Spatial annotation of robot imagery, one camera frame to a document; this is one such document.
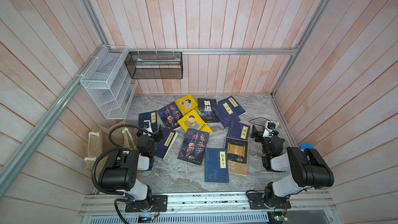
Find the yellow cartoon book front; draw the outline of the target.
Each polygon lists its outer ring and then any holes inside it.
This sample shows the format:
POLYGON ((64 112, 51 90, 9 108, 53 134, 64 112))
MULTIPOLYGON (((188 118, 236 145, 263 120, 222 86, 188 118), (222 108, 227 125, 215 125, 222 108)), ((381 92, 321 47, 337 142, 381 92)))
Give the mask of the yellow cartoon book front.
POLYGON ((204 120, 199 116, 199 114, 192 110, 178 120, 178 124, 182 127, 182 129, 187 132, 189 128, 204 131, 209 134, 212 134, 211 128, 204 122, 204 120))

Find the burlap canvas tote bag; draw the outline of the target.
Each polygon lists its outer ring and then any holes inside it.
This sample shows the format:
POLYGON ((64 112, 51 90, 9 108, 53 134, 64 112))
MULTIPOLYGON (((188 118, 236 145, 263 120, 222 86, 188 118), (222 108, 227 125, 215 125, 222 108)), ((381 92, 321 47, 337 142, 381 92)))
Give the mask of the burlap canvas tote bag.
POLYGON ((87 171, 91 172, 93 164, 100 154, 106 150, 115 148, 115 145, 109 140, 109 134, 114 128, 117 128, 111 135, 114 143, 124 148, 137 148, 137 130, 134 128, 122 127, 122 125, 125 124, 127 124, 125 121, 121 121, 110 128, 105 128, 97 124, 94 126, 92 132, 89 133, 88 154, 85 157, 87 171))

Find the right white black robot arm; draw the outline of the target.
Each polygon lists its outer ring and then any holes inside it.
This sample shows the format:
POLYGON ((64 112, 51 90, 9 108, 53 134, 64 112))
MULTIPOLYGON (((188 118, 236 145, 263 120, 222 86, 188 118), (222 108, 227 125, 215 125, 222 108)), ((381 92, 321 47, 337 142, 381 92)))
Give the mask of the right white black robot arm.
POLYGON ((314 148, 287 147, 283 152, 285 139, 280 138, 276 123, 268 121, 261 132, 252 126, 251 138, 262 145, 262 164, 267 171, 288 172, 278 181, 267 184, 263 194, 268 208, 290 207, 290 197, 310 188, 331 187, 334 175, 320 153, 314 148))

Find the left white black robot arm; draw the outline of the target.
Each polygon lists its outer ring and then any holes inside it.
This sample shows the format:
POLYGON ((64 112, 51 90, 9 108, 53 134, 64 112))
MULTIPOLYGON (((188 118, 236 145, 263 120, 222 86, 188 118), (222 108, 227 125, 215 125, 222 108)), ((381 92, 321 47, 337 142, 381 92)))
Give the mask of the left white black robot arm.
POLYGON ((137 173, 153 168, 154 145, 164 138, 161 126, 158 127, 158 131, 152 132, 149 128, 123 124, 113 128, 108 138, 115 147, 96 158, 91 172, 93 185, 102 193, 126 197, 128 202, 144 202, 151 205, 152 191, 148 185, 137 179, 137 173), (113 141, 113 132, 120 128, 138 130, 135 149, 124 148, 113 141))

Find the blue hanfeizi book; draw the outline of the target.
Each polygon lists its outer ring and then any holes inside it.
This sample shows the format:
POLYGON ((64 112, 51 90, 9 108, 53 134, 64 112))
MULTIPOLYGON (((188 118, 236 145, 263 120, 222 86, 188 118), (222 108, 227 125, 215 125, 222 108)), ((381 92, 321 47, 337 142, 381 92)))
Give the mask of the blue hanfeizi book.
POLYGON ((229 183, 227 150, 223 148, 207 148, 205 150, 206 183, 229 183))

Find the dark old man book front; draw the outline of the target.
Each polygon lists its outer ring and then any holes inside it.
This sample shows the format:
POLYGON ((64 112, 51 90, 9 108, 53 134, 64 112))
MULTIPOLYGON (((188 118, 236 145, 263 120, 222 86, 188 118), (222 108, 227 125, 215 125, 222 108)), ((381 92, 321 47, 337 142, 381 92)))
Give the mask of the dark old man book front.
POLYGON ((184 136, 177 159, 201 166, 209 136, 208 132, 189 128, 184 136))

